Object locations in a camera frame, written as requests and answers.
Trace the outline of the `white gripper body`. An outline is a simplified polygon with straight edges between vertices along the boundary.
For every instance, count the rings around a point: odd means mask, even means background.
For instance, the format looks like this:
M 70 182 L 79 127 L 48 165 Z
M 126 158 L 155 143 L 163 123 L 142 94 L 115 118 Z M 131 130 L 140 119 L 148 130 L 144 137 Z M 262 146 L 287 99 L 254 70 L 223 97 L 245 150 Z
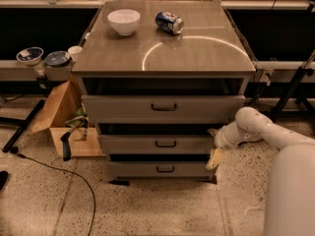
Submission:
M 214 143 L 217 148 L 231 149 L 233 148 L 233 144 L 227 139 L 227 136 L 225 135 L 224 131 L 225 127 L 222 127 L 217 130 L 214 137 Z

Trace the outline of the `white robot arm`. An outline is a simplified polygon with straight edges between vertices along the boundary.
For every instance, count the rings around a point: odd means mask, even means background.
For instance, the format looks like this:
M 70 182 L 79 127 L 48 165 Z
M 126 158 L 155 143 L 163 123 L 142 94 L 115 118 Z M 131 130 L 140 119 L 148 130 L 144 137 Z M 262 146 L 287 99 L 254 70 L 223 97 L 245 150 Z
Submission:
M 263 140 L 276 148 L 269 174 L 264 236 L 315 236 L 315 140 L 275 124 L 252 107 L 242 107 L 235 120 L 217 130 L 209 170 L 223 153 L 242 142 Z

